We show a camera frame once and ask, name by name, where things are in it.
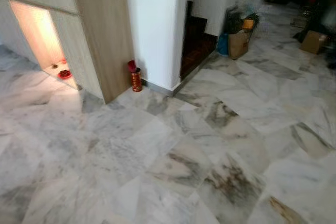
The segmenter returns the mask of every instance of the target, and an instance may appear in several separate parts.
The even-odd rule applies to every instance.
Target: staircase
[[[207,19],[191,15],[192,7],[193,2],[187,1],[181,79],[184,79],[216,48],[217,42],[216,36],[205,33]]]

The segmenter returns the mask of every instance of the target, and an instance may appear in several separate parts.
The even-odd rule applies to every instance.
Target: red container
[[[136,72],[131,73],[132,89],[134,92],[140,92],[142,90],[140,70],[140,68],[136,68]]]

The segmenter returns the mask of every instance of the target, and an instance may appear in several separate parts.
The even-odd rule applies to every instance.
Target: marble floor
[[[335,223],[336,83],[295,9],[174,97],[74,90],[0,49],[1,224]]]

